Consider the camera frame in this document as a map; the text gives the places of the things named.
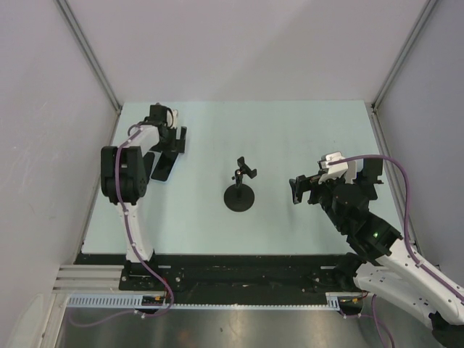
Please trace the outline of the phone with light blue case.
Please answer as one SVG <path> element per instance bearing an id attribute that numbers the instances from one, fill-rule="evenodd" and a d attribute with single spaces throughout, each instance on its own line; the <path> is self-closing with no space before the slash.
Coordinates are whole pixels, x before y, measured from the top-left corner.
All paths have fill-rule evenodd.
<path id="1" fill-rule="evenodd" d="M 162 152 L 151 174 L 151 179 L 166 182 L 178 158 L 177 152 Z"/>

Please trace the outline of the black phone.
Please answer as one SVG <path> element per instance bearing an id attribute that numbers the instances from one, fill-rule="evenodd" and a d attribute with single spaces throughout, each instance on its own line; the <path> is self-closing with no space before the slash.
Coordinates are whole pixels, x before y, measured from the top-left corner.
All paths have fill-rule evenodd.
<path id="1" fill-rule="evenodd" d="M 155 159 L 155 153 L 154 152 L 147 152 L 144 157 L 144 169 L 146 173 L 146 177 L 150 178 L 152 174 L 152 168 L 154 164 L 154 159 Z"/>

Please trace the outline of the black round base phone stand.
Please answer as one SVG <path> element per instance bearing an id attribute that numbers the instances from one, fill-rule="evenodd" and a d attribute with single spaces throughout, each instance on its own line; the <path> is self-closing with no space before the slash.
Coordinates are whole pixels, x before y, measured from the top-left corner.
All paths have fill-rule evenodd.
<path id="1" fill-rule="evenodd" d="M 254 204 L 254 192 L 252 188 L 243 183 L 243 177 L 247 175 L 250 179 L 257 176 L 257 169 L 251 169 L 244 157 L 237 159 L 238 168 L 235 170 L 232 179 L 235 181 L 224 193 L 223 200 L 226 207 L 233 212 L 245 212 Z"/>

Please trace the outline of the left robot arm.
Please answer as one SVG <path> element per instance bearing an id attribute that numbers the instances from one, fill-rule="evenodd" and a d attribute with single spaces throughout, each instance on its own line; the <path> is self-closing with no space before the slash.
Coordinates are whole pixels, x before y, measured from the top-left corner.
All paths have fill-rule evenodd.
<path id="1" fill-rule="evenodd" d="M 151 180 L 165 182 L 186 150 L 187 127 L 178 125 L 178 110 L 152 104 L 149 114 L 127 130 L 118 146 L 101 149 L 101 192 L 123 222 L 126 260 L 148 262 L 154 247 L 144 230 L 141 202 Z"/>

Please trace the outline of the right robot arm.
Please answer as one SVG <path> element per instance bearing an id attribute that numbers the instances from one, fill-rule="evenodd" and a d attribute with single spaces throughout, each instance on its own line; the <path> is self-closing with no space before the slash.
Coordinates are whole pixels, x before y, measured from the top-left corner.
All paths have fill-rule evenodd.
<path id="1" fill-rule="evenodd" d="M 289 185 L 293 203 L 309 193 L 309 204 L 321 206 L 353 250 L 349 265 L 334 273 L 341 290 L 369 291 L 430 328 L 443 347 L 462 347 L 463 287 L 420 255 L 405 233 L 370 211 L 379 182 L 362 173 L 352 180 L 347 174 L 318 173 L 291 179 Z"/>

